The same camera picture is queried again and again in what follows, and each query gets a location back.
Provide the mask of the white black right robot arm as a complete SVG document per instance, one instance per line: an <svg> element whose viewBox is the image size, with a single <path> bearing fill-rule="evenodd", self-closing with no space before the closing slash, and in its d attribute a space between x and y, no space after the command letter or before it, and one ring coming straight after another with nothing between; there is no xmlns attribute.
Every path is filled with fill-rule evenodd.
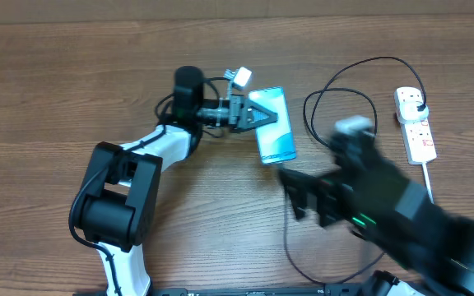
<svg viewBox="0 0 474 296"><path fill-rule="evenodd" d="M308 209L326 228L345 220L438 295L474 295L474 220L434 204L426 187L385 158L367 130L335 133L336 170L312 176L279 169L295 218Z"/></svg>

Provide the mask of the Galaxy smartphone blue screen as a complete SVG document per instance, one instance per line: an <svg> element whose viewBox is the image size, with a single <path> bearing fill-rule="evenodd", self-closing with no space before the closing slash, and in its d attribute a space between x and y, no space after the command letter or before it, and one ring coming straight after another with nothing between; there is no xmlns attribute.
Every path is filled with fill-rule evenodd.
<svg viewBox="0 0 474 296"><path fill-rule="evenodd" d="M277 114L276 122L255 129L261 162L275 164L295 159L295 141L283 88L254 90L249 98Z"/></svg>

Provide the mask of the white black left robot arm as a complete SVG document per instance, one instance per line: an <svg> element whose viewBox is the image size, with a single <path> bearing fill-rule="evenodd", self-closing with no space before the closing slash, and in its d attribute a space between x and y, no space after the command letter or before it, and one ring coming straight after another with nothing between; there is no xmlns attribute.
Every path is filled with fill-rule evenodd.
<svg viewBox="0 0 474 296"><path fill-rule="evenodd" d="M156 106L154 132L92 151L81 187L72 202L68 228L80 244L95 249L105 269L104 295L148 295L151 278L143 263L142 243L156 207L161 174L197 149L205 126L246 132L274 123L278 113L234 90L242 90L251 72L245 67L222 77L227 96L207 99L213 79L195 66L174 73L174 89Z"/></svg>

